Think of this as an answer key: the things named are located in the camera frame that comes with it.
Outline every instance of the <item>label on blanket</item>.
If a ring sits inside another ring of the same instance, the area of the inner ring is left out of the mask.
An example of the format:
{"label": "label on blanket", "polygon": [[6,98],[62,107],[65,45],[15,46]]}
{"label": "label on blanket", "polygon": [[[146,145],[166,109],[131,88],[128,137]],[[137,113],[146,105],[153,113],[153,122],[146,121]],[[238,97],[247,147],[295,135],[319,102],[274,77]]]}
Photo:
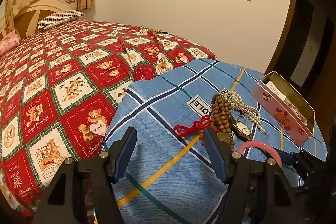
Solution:
{"label": "label on blanket", "polygon": [[188,106],[191,107],[193,111],[195,111],[198,115],[211,116],[211,107],[201,98],[199,95],[196,95],[189,102],[187,102]]}

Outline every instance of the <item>pink pillow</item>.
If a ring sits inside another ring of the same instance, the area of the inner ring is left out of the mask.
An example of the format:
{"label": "pink pillow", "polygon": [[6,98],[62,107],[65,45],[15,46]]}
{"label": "pink pillow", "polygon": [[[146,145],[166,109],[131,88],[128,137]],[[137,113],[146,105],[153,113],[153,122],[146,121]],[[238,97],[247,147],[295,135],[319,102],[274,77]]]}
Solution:
{"label": "pink pillow", "polygon": [[0,55],[20,45],[21,37],[17,30],[12,30],[0,41]]}

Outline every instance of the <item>red string bow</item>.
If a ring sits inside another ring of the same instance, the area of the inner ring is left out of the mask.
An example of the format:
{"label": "red string bow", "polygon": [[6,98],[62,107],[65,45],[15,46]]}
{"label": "red string bow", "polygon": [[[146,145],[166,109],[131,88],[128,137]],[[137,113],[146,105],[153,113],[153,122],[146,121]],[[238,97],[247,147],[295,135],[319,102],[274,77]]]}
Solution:
{"label": "red string bow", "polygon": [[200,130],[206,129],[210,125],[210,117],[208,115],[203,116],[199,121],[195,121],[192,127],[174,126],[174,130],[177,131],[179,138],[184,137],[190,133],[194,133]]}

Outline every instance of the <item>coin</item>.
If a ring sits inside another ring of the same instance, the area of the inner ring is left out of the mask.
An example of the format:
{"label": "coin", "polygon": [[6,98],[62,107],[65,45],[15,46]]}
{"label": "coin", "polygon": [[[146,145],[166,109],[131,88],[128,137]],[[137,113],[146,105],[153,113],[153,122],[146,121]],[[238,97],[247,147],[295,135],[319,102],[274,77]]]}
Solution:
{"label": "coin", "polygon": [[231,140],[230,140],[230,137],[228,136],[228,134],[223,133],[223,132],[219,132],[219,133],[217,134],[217,137],[218,137],[218,139],[219,139],[220,141],[222,141],[222,142],[226,142],[228,145],[230,145]]}

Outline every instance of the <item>open tin box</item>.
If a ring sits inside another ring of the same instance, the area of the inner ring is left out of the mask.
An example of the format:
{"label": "open tin box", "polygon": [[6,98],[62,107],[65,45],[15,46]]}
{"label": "open tin box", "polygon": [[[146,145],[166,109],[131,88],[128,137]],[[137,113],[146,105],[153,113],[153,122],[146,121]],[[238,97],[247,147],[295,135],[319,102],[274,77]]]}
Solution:
{"label": "open tin box", "polygon": [[303,145],[313,135],[313,108],[276,71],[259,79],[252,91],[252,97],[272,115],[298,146]]}

